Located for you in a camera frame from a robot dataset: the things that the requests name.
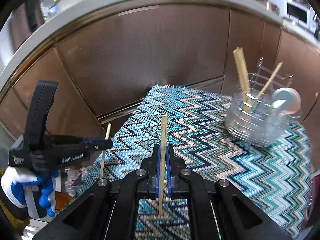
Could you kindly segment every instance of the white logo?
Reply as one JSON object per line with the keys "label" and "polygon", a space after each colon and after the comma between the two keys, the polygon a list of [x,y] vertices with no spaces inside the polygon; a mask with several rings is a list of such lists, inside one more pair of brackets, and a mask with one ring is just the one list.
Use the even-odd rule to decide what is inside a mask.
{"label": "white logo", "polygon": [[19,158],[18,156],[13,156],[13,160],[15,164],[22,164],[24,162],[24,158]]}
{"label": "white logo", "polygon": [[75,161],[83,158],[84,158],[84,154],[81,153],[81,154],[73,155],[67,158],[62,158],[61,163],[67,163],[67,162],[71,162],[71,161]]}

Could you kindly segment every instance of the tablecloth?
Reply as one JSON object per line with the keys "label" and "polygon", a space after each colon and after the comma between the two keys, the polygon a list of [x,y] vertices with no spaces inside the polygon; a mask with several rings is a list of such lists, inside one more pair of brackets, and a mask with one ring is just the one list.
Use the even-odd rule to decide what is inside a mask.
{"label": "tablecloth", "polygon": [[[123,178],[160,143],[161,115],[168,115],[167,143],[187,168],[205,179],[229,179],[293,238],[299,234],[308,204],[308,137],[298,122],[268,148],[233,138],[224,127],[230,97],[186,87],[154,86],[113,138],[104,177]],[[102,155],[77,195],[99,177]],[[190,239],[186,200],[164,195],[164,215],[156,200],[140,200],[136,239]]]}

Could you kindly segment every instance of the bundle of chopsticks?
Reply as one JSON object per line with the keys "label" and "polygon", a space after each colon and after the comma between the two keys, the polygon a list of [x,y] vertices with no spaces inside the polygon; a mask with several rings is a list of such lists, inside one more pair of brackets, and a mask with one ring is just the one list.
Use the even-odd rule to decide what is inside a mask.
{"label": "bundle of chopsticks", "polygon": [[[245,112],[250,112],[250,107],[251,107],[251,102],[250,98],[246,96],[246,94],[250,94],[250,82],[249,82],[249,77],[248,77],[248,70],[247,70],[247,64],[245,62],[244,58],[244,53],[242,48],[236,48],[233,51],[233,57],[236,62],[236,67],[237,67],[237,72],[238,72],[238,77],[239,77],[239,83],[242,91],[242,99],[243,99],[243,104],[244,104],[244,111]],[[271,76],[269,77],[268,81],[266,84],[263,86],[263,88],[260,90],[257,98],[260,98],[261,95],[265,92],[265,90],[268,88],[268,86],[271,84],[275,76],[277,75],[278,71],[280,70],[282,66],[282,62],[280,62]]]}

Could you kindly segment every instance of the chopstick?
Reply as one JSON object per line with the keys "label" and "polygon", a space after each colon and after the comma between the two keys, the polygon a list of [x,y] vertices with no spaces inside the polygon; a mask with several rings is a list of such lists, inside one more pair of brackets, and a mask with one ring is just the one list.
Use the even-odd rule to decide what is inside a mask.
{"label": "chopstick", "polygon": [[160,178],[159,178],[159,216],[162,215],[162,203],[163,203],[163,193],[164,193],[164,170],[165,170],[165,152],[167,149],[167,124],[168,116],[166,114],[162,115],[161,120],[161,144],[160,144]]}
{"label": "chopstick", "polygon": [[249,84],[249,77],[248,77],[248,70],[247,64],[245,62],[244,53],[242,48],[236,48],[233,51],[233,57],[236,62],[240,87],[242,91],[242,99],[244,103],[244,111],[248,112],[249,107],[245,104],[246,103],[246,93],[250,93],[250,84]]}
{"label": "chopstick", "polygon": [[271,76],[269,77],[268,81],[266,82],[266,84],[264,85],[264,87],[260,90],[257,98],[259,99],[261,97],[261,95],[265,92],[265,90],[267,89],[267,87],[270,85],[270,83],[273,81],[273,79],[275,78],[276,74],[279,72],[280,68],[282,67],[283,62],[280,62],[277,67],[275,68],[275,70],[273,71],[273,73],[271,74]]}
{"label": "chopstick", "polygon": [[[109,139],[110,130],[111,130],[111,123],[108,123],[108,128],[107,128],[106,137],[105,137],[106,140]],[[104,150],[103,153],[102,153],[99,179],[102,179],[102,176],[103,176],[104,159],[106,158],[106,151],[107,150]]]}

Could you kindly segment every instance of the metal wire basket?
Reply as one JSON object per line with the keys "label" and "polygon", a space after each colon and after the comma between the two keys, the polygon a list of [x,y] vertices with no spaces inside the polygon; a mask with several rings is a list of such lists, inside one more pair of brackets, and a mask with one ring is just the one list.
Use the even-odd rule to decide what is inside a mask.
{"label": "metal wire basket", "polygon": [[251,75],[249,80],[251,88],[250,93],[245,94],[245,103],[243,103],[243,91],[240,88],[234,94],[225,119],[225,127],[236,138],[259,147],[268,147],[275,143],[283,132],[289,128],[293,119],[299,116],[287,115],[271,106],[271,95],[274,90],[288,87],[292,82],[292,75],[286,77],[277,75],[266,92],[259,99],[256,98],[264,86],[263,80],[268,80],[261,72],[272,73],[271,70],[262,66],[262,60],[261,58],[258,62],[257,73],[249,73]]}

